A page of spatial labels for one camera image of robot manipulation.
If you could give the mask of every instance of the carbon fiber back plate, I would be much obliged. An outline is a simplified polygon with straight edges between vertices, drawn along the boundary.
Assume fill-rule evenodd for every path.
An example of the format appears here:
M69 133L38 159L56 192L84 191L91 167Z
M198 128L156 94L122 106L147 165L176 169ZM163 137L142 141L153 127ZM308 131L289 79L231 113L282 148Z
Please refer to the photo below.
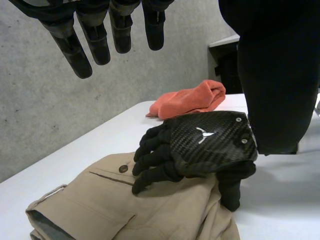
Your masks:
M255 161L257 147L245 113L213 111L176 119L170 149L177 171L202 176L241 161Z

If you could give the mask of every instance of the folded orange cloth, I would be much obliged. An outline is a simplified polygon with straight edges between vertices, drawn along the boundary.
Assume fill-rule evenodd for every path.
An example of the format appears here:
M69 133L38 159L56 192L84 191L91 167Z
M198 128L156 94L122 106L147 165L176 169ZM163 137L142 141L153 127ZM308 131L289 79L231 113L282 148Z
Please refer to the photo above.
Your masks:
M183 114L210 112L225 98L226 89L221 82L204 80L195 88L163 94L150 107L146 116L164 120Z

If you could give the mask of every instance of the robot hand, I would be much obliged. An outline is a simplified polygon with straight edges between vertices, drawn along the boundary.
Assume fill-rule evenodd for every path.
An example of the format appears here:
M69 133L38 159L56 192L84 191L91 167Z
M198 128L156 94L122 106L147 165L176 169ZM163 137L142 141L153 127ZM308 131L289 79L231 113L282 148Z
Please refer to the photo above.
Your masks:
M152 183L179 182L216 173L221 204L240 205L240 182L256 171L258 152L245 113L213 111L182 115L149 129L135 152L132 193Z
M28 17L38 19L51 33L74 73L82 79L92 68L74 30L74 12L96 64L110 62L104 19L109 11L115 49L131 49L131 14L142 1L145 32L151 50L164 45L165 10L174 0L9 0Z

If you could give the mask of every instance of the button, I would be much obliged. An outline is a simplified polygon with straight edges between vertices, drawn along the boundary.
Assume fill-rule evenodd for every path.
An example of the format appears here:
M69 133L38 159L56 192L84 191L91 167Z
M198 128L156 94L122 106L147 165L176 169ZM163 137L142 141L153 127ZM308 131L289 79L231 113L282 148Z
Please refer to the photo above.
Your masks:
M128 171L128 166L127 165L122 165L121 167L119 167L119 173L125 173L126 171Z

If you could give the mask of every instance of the beige jacket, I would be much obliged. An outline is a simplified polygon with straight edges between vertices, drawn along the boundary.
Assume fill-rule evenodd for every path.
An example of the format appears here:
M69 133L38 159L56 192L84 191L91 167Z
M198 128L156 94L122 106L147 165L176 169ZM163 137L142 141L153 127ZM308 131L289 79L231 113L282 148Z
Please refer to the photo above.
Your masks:
M33 239L239 240L215 175L159 182L134 196L134 153L104 157L33 202Z

